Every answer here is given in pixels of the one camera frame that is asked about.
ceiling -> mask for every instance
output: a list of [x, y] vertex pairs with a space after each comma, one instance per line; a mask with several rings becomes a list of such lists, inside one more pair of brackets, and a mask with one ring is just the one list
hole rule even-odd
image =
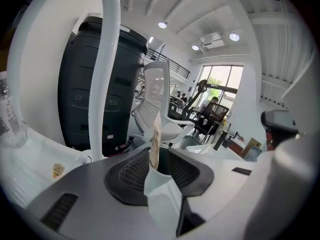
[[[148, 21], [153, 21], [155, 30], [170, 32], [175, 36], [171, 38], [172, 44], [175, 45], [175, 40], [179, 39], [189, 50], [191, 58], [196, 53], [201, 54], [200, 50], [193, 51], [192, 45], [200, 46], [200, 38], [213, 32], [221, 35], [226, 46], [247, 42], [239, 22], [224, 0], [121, 0], [121, 10], [122, 14], [134, 14], [142, 20], [148, 18]], [[167, 22], [167, 28], [159, 29], [159, 22]], [[238, 42], [229, 38], [232, 32], [240, 35]]]
[[[174, 45], [190, 59], [215, 54], [243, 57], [249, 51], [256, 72], [256, 100], [282, 106], [282, 95], [316, 49], [287, 0], [121, 0], [123, 21], [128, 27], [135, 22], [133, 29]], [[167, 28], [159, 28], [159, 22], [167, 22]], [[212, 32], [221, 35], [224, 47], [191, 49]], [[239, 34], [239, 41], [229, 39], [232, 32]]]

paper bag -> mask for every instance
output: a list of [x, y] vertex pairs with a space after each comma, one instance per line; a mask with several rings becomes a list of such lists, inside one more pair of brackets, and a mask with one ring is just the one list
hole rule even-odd
[[156, 170], [158, 169], [158, 165], [159, 165], [160, 140], [161, 140], [161, 117], [160, 117], [160, 112], [158, 112], [153, 122], [153, 142], [152, 142], [152, 147], [149, 153], [150, 163], [152, 167]]

white chair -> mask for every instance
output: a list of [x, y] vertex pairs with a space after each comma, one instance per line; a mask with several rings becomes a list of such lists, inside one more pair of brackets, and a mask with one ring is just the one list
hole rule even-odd
[[160, 111], [161, 143], [175, 144], [182, 140], [195, 126], [191, 121], [173, 120], [168, 117], [170, 97], [170, 74], [167, 61], [155, 61], [144, 67], [145, 89], [141, 103], [131, 112], [135, 122], [143, 134], [133, 134], [132, 137], [141, 138], [146, 144], [151, 144], [154, 128], [153, 123]]

chair armrest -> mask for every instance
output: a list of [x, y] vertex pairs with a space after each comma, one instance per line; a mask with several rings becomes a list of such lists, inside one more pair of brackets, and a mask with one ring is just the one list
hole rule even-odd
[[162, 126], [165, 126], [167, 123], [173, 123], [173, 124], [177, 124], [177, 125], [195, 125], [195, 123], [191, 122], [191, 121], [174, 120], [174, 119], [171, 119], [170, 117], [161, 115]]

white wall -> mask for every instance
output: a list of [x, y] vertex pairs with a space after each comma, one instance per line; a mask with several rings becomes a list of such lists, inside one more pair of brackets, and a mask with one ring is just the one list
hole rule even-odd
[[166, 43], [161, 51], [161, 54], [190, 71], [190, 68], [192, 67], [192, 64], [189, 61], [190, 58], [185, 53], [175, 48], [172, 44]]
[[266, 140], [260, 116], [263, 111], [270, 109], [283, 109], [276, 104], [268, 104], [263, 101], [256, 101], [256, 72], [251, 62], [243, 64], [243, 72], [235, 101], [231, 108], [231, 130], [239, 132], [248, 143], [255, 138], [261, 144]]
[[7, 64], [15, 109], [38, 133], [64, 144], [58, 78], [68, 38], [79, 18], [101, 0], [33, 0], [13, 37]]

